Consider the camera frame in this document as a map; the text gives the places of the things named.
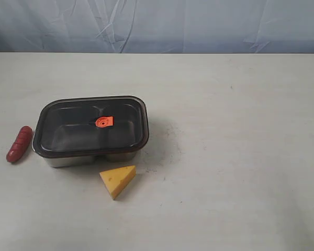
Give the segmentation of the stainless steel lunch box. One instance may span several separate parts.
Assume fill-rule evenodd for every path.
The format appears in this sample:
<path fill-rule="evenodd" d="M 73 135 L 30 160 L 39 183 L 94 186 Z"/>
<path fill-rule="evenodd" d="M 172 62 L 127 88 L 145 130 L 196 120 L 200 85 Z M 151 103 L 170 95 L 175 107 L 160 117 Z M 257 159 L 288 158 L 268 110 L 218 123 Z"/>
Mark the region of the stainless steel lunch box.
<path fill-rule="evenodd" d="M 58 168 L 87 165 L 98 157 L 109 162 L 127 162 L 146 145 L 148 139 L 148 128 L 61 125 L 54 130 L 37 128 L 32 149 L 49 166 Z"/>

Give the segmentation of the yellow toy cheese wedge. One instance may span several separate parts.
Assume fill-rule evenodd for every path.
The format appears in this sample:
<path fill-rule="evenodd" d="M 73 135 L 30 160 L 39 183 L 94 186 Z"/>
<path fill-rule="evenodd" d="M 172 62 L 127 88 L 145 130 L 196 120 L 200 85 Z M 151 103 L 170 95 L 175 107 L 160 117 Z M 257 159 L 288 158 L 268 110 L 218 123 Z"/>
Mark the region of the yellow toy cheese wedge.
<path fill-rule="evenodd" d="M 136 175 L 136 167 L 126 166 L 99 173 L 110 197 L 115 200 Z"/>

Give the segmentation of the dark transparent lunch box lid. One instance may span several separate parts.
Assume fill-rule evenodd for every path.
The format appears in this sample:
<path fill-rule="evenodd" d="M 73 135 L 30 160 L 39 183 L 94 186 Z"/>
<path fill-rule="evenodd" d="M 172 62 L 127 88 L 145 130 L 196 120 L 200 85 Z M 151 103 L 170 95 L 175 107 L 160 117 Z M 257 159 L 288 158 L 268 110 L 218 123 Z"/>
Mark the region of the dark transparent lunch box lid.
<path fill-rule="evenodd" d="M 136 152 L 149 139 L 145 103 L 135 96 L 60 99 L 41 111 L 32 148 L 46 159 Z"/>

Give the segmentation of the red toy sausage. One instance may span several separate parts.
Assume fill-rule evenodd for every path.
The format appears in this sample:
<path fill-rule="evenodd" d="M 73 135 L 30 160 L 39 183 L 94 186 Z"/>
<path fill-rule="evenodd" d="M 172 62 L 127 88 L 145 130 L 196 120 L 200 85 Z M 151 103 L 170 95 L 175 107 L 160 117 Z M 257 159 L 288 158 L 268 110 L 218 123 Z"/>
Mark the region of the red toy sausage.
<path fill-rule="evenodd" d="M 6 160 L 9 163 L 15 163 L 22 158 L 27 148 L 29 147 L 32 135 L 33 132 L 31 127 L 23 126 L 20 129 L 14 143 L 12 144 L 10 150 L 6 155 Z"/>

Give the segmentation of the blue-grey backdrop cloth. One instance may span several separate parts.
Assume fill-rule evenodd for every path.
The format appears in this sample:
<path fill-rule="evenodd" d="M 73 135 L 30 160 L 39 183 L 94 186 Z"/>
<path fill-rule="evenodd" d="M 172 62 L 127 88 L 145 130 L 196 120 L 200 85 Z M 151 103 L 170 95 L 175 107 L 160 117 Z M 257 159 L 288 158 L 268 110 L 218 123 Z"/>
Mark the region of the blue-grey backdrop cloth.
<path fill-rule="evenodd" d="M 0 1 L 0 52 L 314 53 L 314 1 Z"/>

